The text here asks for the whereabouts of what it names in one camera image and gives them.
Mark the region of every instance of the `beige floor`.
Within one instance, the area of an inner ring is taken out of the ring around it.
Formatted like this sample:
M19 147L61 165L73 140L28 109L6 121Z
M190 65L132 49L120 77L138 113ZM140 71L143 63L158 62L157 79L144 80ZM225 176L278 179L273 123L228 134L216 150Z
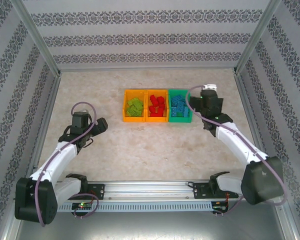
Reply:
M192 123L126 123L122 120L125 89L185 88L217 84L224 98L223 112L251 140L251 132L230 69L123 70L63 73L46 135L40 166L56 147L59 136L71 124L70 110L87 101L104 117L108 130L94 138L68 165L68 173L87 175L90 181L208 179L221 171L241 171L243 166L227 147L203 130L201 120ZM199 90L193 95L199 96Z

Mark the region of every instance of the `orange bin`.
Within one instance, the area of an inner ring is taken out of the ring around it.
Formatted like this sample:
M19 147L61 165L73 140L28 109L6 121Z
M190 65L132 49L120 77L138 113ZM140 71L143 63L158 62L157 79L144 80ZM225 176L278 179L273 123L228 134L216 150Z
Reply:
M128 101L131 99L138 98L140 101L143 102L143 113L141 116L128 116L127 115L127 108L129 107ZM123 100L123 108L122 108L122 115L124 122L145 122L146 115L147 115L147 90L145 89L126 89L124 91L124 100Z
M150 117L149 107L152 106L150 101L150 96L154 95L157 97L164 97L165 109L163 112L163 117ZM148 89L147 90L147 105L146 105L146 122L155 122L155 123L167 123L169 120L169 96L167 89Z

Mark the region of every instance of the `patterned wallpaper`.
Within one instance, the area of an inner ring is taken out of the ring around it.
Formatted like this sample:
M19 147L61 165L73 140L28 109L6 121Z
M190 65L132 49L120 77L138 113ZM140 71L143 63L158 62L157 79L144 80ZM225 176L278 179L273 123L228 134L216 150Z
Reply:
M25 0L61 70L234 67L269 0Z
M55 76L8 0L0 0L0 228L28 171Z
M284 0L241 77L262 143L283 164L300 232L300 0Z

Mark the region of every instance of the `green bin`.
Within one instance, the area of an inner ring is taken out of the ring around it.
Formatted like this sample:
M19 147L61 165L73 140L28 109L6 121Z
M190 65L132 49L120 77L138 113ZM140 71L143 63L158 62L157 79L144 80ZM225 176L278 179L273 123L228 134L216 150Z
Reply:
M180 117L180 116L171 116L171 98L181 95L186 97L188 90L187 89L169 89L168 96L169 96L169 122L170 123L191 123L192 121L192 111L189 109L188 117Z

